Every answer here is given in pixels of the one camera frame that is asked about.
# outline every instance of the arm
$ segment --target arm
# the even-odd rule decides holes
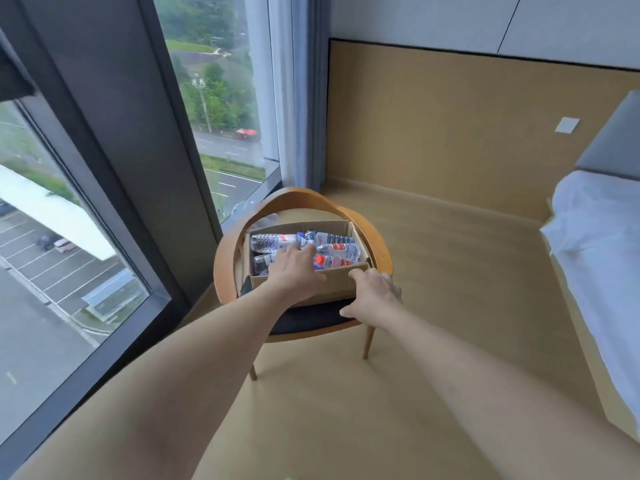
[[[508,479],[631,479],[640,445],[544,382],[428,324],[374,269],[350,274],[344,316],[386,330],[411,355],[493,466]]]
[[[190,479],[273,325],[325,279],[315,252],[281,251],[266,283],[133,361],[15,478]]]

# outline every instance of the chair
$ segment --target chair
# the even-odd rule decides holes
[[[366,218],[351,209],[334,204],[312,190],[287,187],[267,197],[253,215],[240,220],[231,231],[224,234],[220,241],[213,267],[213,279],[221,304],[230,303],[251,290],[251,282],[245,280],[241,259],[244,236],[249,226],[262,217],[288,209],[325,210],[352,222],[369,249],[373,267],[381,273],[393,274],[393,263],[387,246],[382,236]],[[344,318],[338,314],[340,308],[350,302],[352,299],[291,308],[279,318],[266,342],[305,339],[359,325],[360,322],[357,320]],[[369,356],[375,330],[372,326],[367,327],[362,354],[365,360]],[[254,366],[249,371],[249,376],[252,380],[257,380]]]

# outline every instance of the baseboard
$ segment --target baseboard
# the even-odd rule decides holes
[[[411,198],[426,200],[439,205],[444,205],[446,207],[452,207],[452,208],[467,210],[469,212],[475,212],[476,214],[491,215],[494,217],[500,217],[502,219],[510,219],[512,221],[515,220],[535,228],[542,227],[542,223],[535,219],[529,219],[527,217],[521,217],[521,216],[514,216],[512,214],[505,214],[503,212],[498,212],[497,210],[482,209],[480,207],[474,207],[473,205],[467,205],[466,203],[450,202],[448,200],[442,200],[436,197],[429,197],[427,195],[416,194],[413,192],[405,192],[404,190],[390,189],[388,187],[383,187],[381,185],[369,184],[366,182],[359,182],[357,180],[351,180],[349,178],[334,177],[332,175],[328,175],[326,179],[327,181],[340,182],[342,184],[351,185],[353,187],[360,187],[363,189],[375,190],[378,192],[385,192],[385,193],[394,194],[394,195],[401,195],[404,197],[411,197]]]

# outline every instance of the hand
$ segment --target hand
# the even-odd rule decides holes
[[[393,309],[403,306],[402,290],[393,284],[391,275],[375,268],[364,272],[352,269],[349,276],[356,282],[356,300],[340,310],[340,315],[374,327],[386,328]]]
[[[315,255],[313,244],[301,251],[289,246],[287,250],[278,250],[275,261],[269,266],[267,283],[283,293],[283,299],[289,306],[316,295],[326,281],[325,274],[314,270]]]

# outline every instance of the chair leg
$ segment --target chair leg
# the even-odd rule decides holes
[[[371,341],[373,340],[373,332],[375,332],[375,330],[376,327],[367,325],[367,338],[364,341],[364,352],[362,353],[364,360],[369,358],[369,349],[371,348]]]

